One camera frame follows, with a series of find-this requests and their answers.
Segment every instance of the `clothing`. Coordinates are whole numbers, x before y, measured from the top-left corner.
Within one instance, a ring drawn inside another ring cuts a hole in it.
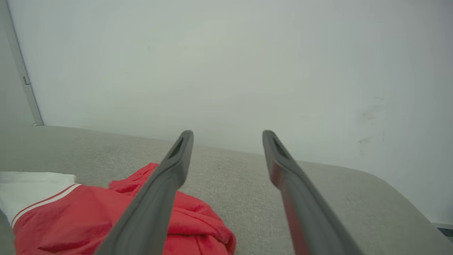
[[[72,184],[46,200],[52,202],[34,205],[15,219],[17,254],[93,254],[156,167],[150,163],[108,189]],[[164,255],[230,255],[235,246],[235,236],[208,204],[177,192]]]

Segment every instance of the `red fabric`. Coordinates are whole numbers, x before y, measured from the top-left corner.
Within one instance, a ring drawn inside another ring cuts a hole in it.
[[[108,189],[81,185],[26,212],[13,229],[17,254],[93,254],[156,167],[150,163]],[[235,246],[233,233],[208,204],[177,192],[164,255],[230,255]]]

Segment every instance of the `metal frame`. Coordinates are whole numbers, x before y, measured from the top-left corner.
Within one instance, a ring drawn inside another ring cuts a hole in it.
[[[0,22],[5,28],[6,37],[8,38],[8,42],[10,44],[14,62],[16,63],[16,68],[20,76],[20,81],[22,83],[22,87],[24,88],[25,96],[27,97],[27,101],[34,119],[34,126],[44,126],[43,119],[41,118],[41,114],[39,113],[38,105],[36,104],[36,99],[34,98],[31,82],[28,77],[27,70],[25,69],[24,60],[20,52],[13,21],[11,19],[11,13],[6,0],[0,0],[0,18]]]

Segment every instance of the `white wall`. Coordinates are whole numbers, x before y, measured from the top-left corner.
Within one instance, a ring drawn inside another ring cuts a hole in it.
[[[10,0],[45,124],[370,172],[453,224],[453,4]]]

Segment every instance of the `white fabric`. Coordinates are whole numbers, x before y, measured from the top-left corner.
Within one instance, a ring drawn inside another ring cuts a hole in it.
[[[72,174],[0,172],[0,210],[12,225],[22,209],[54,196],[74,183],[76,176]]]

